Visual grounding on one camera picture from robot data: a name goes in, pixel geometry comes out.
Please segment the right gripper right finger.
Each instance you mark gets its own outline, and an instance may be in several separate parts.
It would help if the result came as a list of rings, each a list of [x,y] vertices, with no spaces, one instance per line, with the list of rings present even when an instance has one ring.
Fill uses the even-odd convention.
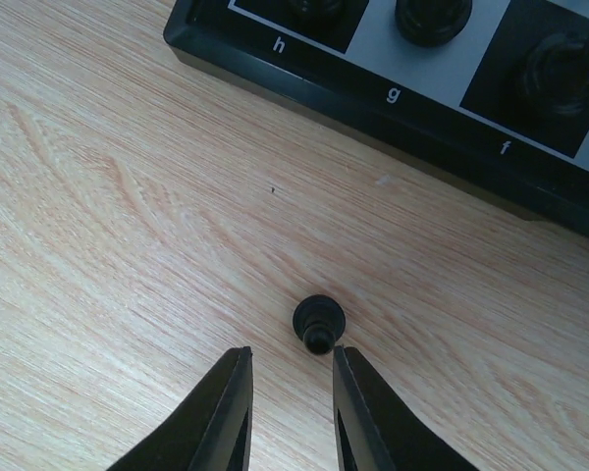
[[[341,470],[474,470],[430,430],[355,347],[337,346],[333,404]]]

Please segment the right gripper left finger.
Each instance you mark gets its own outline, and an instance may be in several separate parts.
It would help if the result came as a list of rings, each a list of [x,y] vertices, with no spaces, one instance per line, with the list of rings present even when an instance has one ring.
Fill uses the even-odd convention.
[[[170,416],[110,468],[246,470],[252,402],[251,348],[230,348]]]

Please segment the black pawn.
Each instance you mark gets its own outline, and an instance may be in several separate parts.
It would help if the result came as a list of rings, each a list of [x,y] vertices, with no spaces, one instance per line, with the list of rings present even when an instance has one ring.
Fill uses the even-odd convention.
[[[314,355],[330,353],[345,332],[346,325],[343,308],[328,295],[310,295],[294,310],[294,332]]]

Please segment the black rook piece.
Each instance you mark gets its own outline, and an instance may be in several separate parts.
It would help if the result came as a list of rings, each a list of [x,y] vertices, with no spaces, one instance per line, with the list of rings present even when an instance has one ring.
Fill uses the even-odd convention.
[[[301,19],[320,20],[338,15],[344,8],[344,0],[288,0],[291,10]]]

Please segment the black and silver chessboard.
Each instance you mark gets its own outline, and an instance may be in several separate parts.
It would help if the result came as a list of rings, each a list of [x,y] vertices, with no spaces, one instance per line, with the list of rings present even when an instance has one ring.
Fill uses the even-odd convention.
[[[179,1],[163,31],[180,61],[310,112],[589,237],[589,107],[526,107],[514,79],[550,34],[589,32],[589,1],[473,1],[464,29],[421,47],[396,1],[304,20],[288,1]]]

